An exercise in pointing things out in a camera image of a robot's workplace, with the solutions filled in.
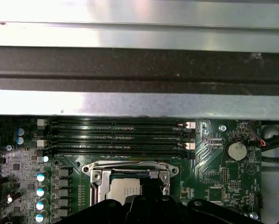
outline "green circuit board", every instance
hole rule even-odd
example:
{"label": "green circuit board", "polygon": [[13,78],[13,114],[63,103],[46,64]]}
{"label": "green circuit board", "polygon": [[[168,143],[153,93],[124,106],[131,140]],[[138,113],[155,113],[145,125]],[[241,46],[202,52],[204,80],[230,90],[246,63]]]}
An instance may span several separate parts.
{"label": "green circuit board", "polygon": [[[201,198],[260,216],[261,151],[249,146],[255,137],[247,123],[169,118],[0,118],[0,176],[9,178],[0,188],[0,218],[6,215],[19,217],[20,223],[36,223],[40,213],[36,204],[43,198],[49,203],[42,223],[54,223],[87,208],[90,178],[81,168],[105,160],[153,160],[177,166],[179,173],[170,182],[170,195],[175,200],[186,205]],[[261,123],[255,122],[253,129],[260,134]],[[241,155],[234,150],[229,154],[231,145],[246,147],[243,158],[232,158]],[[68,181],[60,186],[59,170],[66,168],[70,170]],[[49,176],[39,182],[37,176],[43,171]],[[36,191],[43,185],[49,191],[39,197]],[[8,204],[7,196],[17,191],[21,198]],[[60,199],[65,199],[65,204],[61,205]]]}

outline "cpu socket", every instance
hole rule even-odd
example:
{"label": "cpu socket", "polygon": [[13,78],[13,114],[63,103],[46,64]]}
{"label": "cpu socket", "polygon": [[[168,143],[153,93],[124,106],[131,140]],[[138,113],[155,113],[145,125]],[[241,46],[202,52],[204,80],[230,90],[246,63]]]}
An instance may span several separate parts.
{"label": "cpu socket", "polygon": [[147,178],[160,179],[163,195],[169,195],[171,177],[179,168],[156,161],[96,161],[83,166],[82,172],[90,177],[91,205],[105,199],[125,204],[127,197],[141,194]]}

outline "red wire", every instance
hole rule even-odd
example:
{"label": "red wire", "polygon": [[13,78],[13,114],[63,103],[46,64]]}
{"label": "red wire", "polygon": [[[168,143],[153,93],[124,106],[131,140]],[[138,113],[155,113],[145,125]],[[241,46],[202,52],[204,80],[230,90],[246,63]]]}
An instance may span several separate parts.
{"label": "red wire", "polygon": [[261,139],[260,143],[261,143],[261,146],[263,146],[263,147],[266,146],[266,142],[263,139]]}

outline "mounting screw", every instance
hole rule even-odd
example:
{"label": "mounting screw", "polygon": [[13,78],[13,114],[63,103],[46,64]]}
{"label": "mounting screw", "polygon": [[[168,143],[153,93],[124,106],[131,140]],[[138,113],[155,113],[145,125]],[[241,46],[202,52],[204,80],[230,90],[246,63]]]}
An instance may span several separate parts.
{"label": "mounting screw", "polygon": [[83,171],[87,173],[89,171],[89,168],[88,167],[84,167]]}
{"label": "mounting screw", "polygon": [[169,196],[162,196],[162,201],[169,201],[170,199],[169,199]]}
{"label": "mounting screw", "polygon": [[219,125],[219,131],[225,132],[227,130],[227,127],[225,125]]}
{"label": "mounting screw", "polygon": [[160,176],[160,178],[162,179],[162,180],[165,180],[166,178],[167,178],[167,174],[161,174],[161,176]]}
{"label": "mounting screw", "polygon": [[252,211],[250,213],[250,218],[254,219],[254,220],[258,220],[259,219],[259,216],[256,212]]}
{"label": "mounting screw", "polygon": [[195,201],[195,202],[194,202],[194,205],[195,205],[195,206],[202,206],[203,204],[202,204],[201,202],[199,202],[199,201]]}
{"label": "mounting screw", "polygon": [[7,145],[7,146],[5,147],[5,149],[6,149],[7,151],[12,151],[12,150],[13,150],[13,146]]}
{"label": "mounting screw", "polygon": [[93,175],[93,177],[96,179],[96,180],[99,180],[101,178],[101,174],[100,173],[95,173]]}

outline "metal bar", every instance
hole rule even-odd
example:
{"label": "metal bar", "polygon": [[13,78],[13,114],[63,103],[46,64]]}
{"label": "metal bar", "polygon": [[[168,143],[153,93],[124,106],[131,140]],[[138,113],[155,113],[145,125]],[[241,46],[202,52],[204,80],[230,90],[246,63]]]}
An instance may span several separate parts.
{"label": "metal bar", "polygon": [[279,52],[279,2],[2,0],[0,46]]}
{"label": "metal bar", "polygon": [[279,28],[279,2],[0,0],[0,21]]}
{"label": "metal bar", "polygon": [[0,115],[279,120],[279,96],[0,90]]}
{"label": "metal bar", "polygon": [[125,28],[0,25],[0,46],[279,52],[279,30],[184,29],[172,26],[155,27],[152,31],[140,27]]}

